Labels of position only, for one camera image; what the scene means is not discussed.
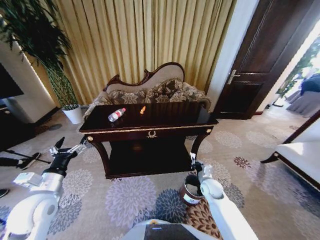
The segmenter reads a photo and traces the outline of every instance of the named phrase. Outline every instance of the table drawer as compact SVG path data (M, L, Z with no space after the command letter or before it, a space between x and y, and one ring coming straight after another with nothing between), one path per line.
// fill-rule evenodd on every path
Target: table drawer
M188 126L188 127L167 127L167 128L148 128L137 130L115 130L99 133L86 133L89 142L108 142L108 141L123 141L137 139L155 139L167 138L173 136L194 136L194 135L209 135L213 126Z

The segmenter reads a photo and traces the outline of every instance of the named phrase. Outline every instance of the table top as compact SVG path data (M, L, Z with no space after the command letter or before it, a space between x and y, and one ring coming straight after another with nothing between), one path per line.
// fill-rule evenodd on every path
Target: table top
M123 116L114 122L108 116L126 108ZM144 104L98 105L80 128L81 133L130 130L139 128L166 128L181 126L212 126L218 121L198 102L163 102Z

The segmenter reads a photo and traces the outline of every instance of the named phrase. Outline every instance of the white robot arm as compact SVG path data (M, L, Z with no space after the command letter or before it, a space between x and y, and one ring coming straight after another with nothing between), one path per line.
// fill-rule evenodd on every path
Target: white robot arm
M12 209L3 239L13 236L25 236L27 240L46 239L57 210L58 201L51 193L39 193L27 197Z
M247 220L234 202L225 194L222 185L213 179L210 165L198 172L200 189L209 203L213 219L225 240L257 240Z
M33 195L19 202L10 212L4 240L47 238L50 223L58 211L59 200L63 194L62 182L69 161L86 148L84 138L72 148L60 149L63 141L64 137L50 148L54 160L42 175L34 172L20 173L13 181L29 188Z

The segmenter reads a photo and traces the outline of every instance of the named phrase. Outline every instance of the chair leg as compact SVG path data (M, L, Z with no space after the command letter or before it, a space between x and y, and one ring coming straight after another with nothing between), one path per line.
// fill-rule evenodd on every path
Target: chair leg
M279 156L279 153L274 152L268 159L263 160L260 163L267 164L267 163L275 162L275 161L279 160L278 156Z

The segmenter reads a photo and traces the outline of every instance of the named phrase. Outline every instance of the patterned cushion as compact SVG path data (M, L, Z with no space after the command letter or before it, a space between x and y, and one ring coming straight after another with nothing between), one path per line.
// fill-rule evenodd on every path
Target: patterned cushion
M127 92L114 90L109 93L109 98L113 104L143 104L145 102L145 91Z
M189 101L188 95L185 94L182 90L176 91L169 100L169 102L171 103L185 102L185 101Z
M94 110L95 106L100 106L100 105L112 105L113 103L111 102L109 96L104 93L104 96L98 96L96 97L96 99L93 100L93 103L91 103L89 105L89 108L87 109L87 111L84 113L83 115L83 119L86 120L89 115L91 114L91 112Z
M186 82L182 85L182 91L185 93L189 101L197 101L206 96L204 91L200 91Z
M176 91L181 90L182 81L175 77L158 83L153 88L149 89L145 96L145 103L166 103L175 94Z

